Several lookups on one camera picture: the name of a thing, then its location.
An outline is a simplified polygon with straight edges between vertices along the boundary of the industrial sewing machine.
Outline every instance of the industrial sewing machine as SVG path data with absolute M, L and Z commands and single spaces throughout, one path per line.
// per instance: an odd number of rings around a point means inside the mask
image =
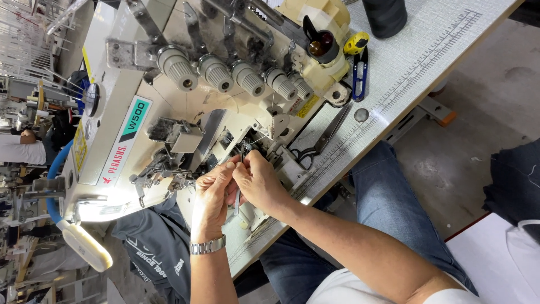
M 331 33 L 335 55 L 308 54 L 306 15 Z M 197 177 L 241 150 L 260 150 L 286 189 L 298 187 L 310 171 L 286 146 L 323 102 L 349 100 L 339 82 L 349 71 L 349 22 L 341 0 L 275 9 L 261 0 L 127 0 L 118 11 L 100 3 L 83 50 L 93 84 L 65 189 L 56 189 L 65 191 L 61 216 L 109 221 L 175 191 L 189 210 Z M 243 229 L 267 218 L 242 209 Z

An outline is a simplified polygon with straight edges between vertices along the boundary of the wristwatch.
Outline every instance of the wristwatch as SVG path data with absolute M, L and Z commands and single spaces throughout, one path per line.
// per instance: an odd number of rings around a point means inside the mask
M 219 239 L 204 243 L 192 243 L 190 242 L 190 253 L 194 255 L 207 254 L 210 252 L 216 252 L 222 249 L 227 244 L 225 240 L 225 234 Z

